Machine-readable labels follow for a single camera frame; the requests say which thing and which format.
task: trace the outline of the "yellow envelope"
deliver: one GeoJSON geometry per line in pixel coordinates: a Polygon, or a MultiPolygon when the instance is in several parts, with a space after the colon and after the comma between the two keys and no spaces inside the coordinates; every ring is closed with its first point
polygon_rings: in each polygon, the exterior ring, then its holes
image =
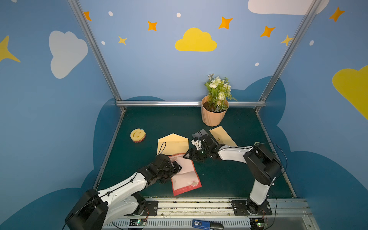
{"type": "Polygon", "coordinates": [[[159,154],[160,148],[161,153],[165,155],[186,153],[189,149],[188,138],[179,136],[175,133],[170,134],[159,139],[157,144],[157,155],[159,154]]]}
{"type": "Polygon", "coordinates": [[[237,146],[233,139],[227,134],[222,126],[209,130],[212,136],[216,139],[219,144],[225,144],[228,146],[237,146]]]}

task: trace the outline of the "peach flower pot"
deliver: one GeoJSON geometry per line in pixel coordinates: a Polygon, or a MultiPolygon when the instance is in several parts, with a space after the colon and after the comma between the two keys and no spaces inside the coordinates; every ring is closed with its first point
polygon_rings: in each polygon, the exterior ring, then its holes
{"type": "Polygon", "coordinates": [[[208,101],[208,96],[205,96],[202,99],[202,121],[208,126],[211,126],[211,127],[217,126],[220,124],[220,122],[225,116],[226,111],[229,109],[229,103],[225,99],[224,103],[227,106],[227,109],[221,113],[214,113],[214,112],[208,111],[207,109],[203,107],[203,104],[206,103],[207,101],[208,101]]]}

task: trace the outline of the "aluminum frame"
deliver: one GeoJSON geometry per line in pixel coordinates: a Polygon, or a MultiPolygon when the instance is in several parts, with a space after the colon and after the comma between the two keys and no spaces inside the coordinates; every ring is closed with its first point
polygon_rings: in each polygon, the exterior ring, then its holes
{"type": "MultiPolygon", "coordinates": [[[[192,219],[209,220],[224,224],[226,229],[244,229],[250,227],[249,218],[262,218],[257,216],[235,216],[231,206],[231,200],[244,200],[246,198],[146,198],[147,201],[158,201],[157,216],[149,216],[147,229],[191,229],[192,219]]],[[[297,218],[306,226],[306,229],[319,230],[305,199],[297,198],[269,198],[273,212],[269,219],[297,218]]],[[[130,219],[139,219],[136,216],[122,216],[113,223],[122,229],[135,229],[142,227],[128,226],[130,219]]],[[[111,223],[103,229],[116,229],[111,223]]]]}
{"type": "MultiPolygon", "coordinates": [[[[270,136],[269,136],[269,135],[268,135],[268,133],[267,133],[266,127],[263,125],[263,122],[262,122],[262,120],[261,120],[261,117],[259,116],[259,114],[258,114],[257,112],[256,112],[255,114],[257,115],[258,121],[259,121],[259,123],[261,124],[261,127],[262,127],[262,129],[263,129],[263,132],[264,132],[264,133],[265,133],[265,135],[266,135],[267,141],[268,141],[268,142],[272,142],[272,141],[271,141],[271,139],[270,139],[270,136]]],[[[277,154],[277,152],[276,152],[276,149],[273,147],[272,143],[269,143],[269,145],[270,145],[270,147],[271,147],[272,151],[275,153],[275,156],[277,157],[277,159],[278,159],[278,160],[280,160],[280,158],[279,158],[279,156],[278,156],[278,154],[277,154]]],[[[289,180],[289,177],[287,176],[287,173],[286,173],[286,172],[284,172],[284,173],[283,173],[283,176],[284,176],[284,178],[285,178],[285,181],[286,181],[287,185],[289,186],[289,189],[290,189],[290,191],[291,191],[291,194],[293,195],[293,197],[294,197],[294,198],[297,198],[297,195],[295,194],[295,191],[294,191],[294,189],[293,189],[293,186],[292,186],[292,185],[291,185],[291,183],[290,183],[290,180],[289,180]]]]}
{"type": "Polygon", "coordinates": [[[102,53],[97,45],[96,39],[93,36],[92,30],[89,27],[89,24],[87,22],[87,19],[84,16],[83,9],[81,4],[78,0],[68,0],[70,7],[72,8],[75,17],[77,18],[79,25],[82,28],[82,31],[84,35],[86,36],[86,39],[89,43],[89,46],[91,47],[93,54],[96,57],[96,60],[98,62],[98,65],[101,68],[101,71],[103,75],[106,78],[106,81],[115,97],[116,100],[121,100],[119,91],[115,85],[114,79],[109,71],[109,68],[107,67],[107,64],[102,56],[102,53]]]}
{"type": "MultiPolygon", "coordinates": [[[[129,101],[116,102],[117,106],[165,106],[165,107],[201,107],[201,101],[129,101]]],[[[264,107],[266,102],[229,102],[231,107],[264,107]]]]}
{"type": "MultiPolygon", "coordinates": [[[[314,17],[316,16],[317,8],[322,0],[314,0],[311,5],[309,6],[309,9],[307,10],[302,22],[300,23],[297,31],[295,32],[293,39],[291,40],[291,44],[288,45],[283,57],[281,58],[281,61],[279,65],[277,66],[275,72],[273,73],[270,81],[268,82],[265,90],[263,91],[261,97],[259,98],[259,101],[266,101],[268,95],[272,91],[273,87],[275,86],[277,80],[280,78],[282,72],[284,71],[286,65],[288,64],[291,56],[295,52],[296,48],[298,47],[301,39],[303,38],[305,32],[309,28],[310,24],[312,23],[314,17]]],[[[257,107],[255,109],[256,112],[258,112],[261,108],[257,107]]]]}
{"type": "Polygon", "coordinates": [[[106,167],[107,161],[108,161],[108,159],[110,157],[110,153],[111,153],[111,150],[112,150],[112,148],[114,146],[114,143],[115,143],[115,140],[116,140],[116,136],[117,136],[117,134],[119,132],[119,129],[120,129],[121,123],[123,121],[124,115],[125,115],[125,110],[121,112],[121,115],[120,115],[120,118],[119,118],[119,122],[116,125],[116,129],[115,129],[113,138],[111,139],[109,148],[107,149],[107,153],[105,155],[105,158],[103,159],[101,168],[100,168],[100,170],[98,172],[97,178],[96,178],[95,183],[93,185],[93,189],[94,190],[97,190],[98,189],[98,185],[100,184],[100,181],[101,181],[101,178],[102,178],[102,174],[105,171],[105,167],[106,167]]]}

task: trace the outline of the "smiley face sponge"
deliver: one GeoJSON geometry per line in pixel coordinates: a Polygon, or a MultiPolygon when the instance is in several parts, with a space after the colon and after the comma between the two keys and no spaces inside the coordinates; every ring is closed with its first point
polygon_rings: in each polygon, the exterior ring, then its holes
{"type": "Polygon", "coordinates": [[[146,132],[144,130],[141,130],[140,128],[136,128],[130,133],[130,138],[135,142],[141,142],[146,137],[146,132]]]}

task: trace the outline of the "table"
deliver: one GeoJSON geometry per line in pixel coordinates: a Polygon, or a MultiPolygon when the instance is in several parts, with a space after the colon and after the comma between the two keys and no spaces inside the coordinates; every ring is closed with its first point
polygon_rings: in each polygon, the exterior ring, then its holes
{"type": "MultiPolygon", "coordinates": [[[[267,142],[253,108],[229,108],[220,125],[238,146],[267,142]]],[[[118,131],[114,146],[103,172],[98,190],[113,186],[151,163],[157,151],[158,139],[171,133],[189,139],[204,129],[207,133],[215,127],[206,126],[199,107],[128,107],[118,131]],[[144,129],[147,136],[140,143],[130,139],[136,128],[144,129]]],[[[180,197],[248,197],[254,177],[247,165],[235,161],[207,159],[194,162],[202,187],[180,194],[180,197]]],[[[291,191],[280,177],[271,187],[278,198],[291,198],[291,191]]],[[[171,182],[154,184],[140,192],[147,197],[172,197],[171,182]]]]}

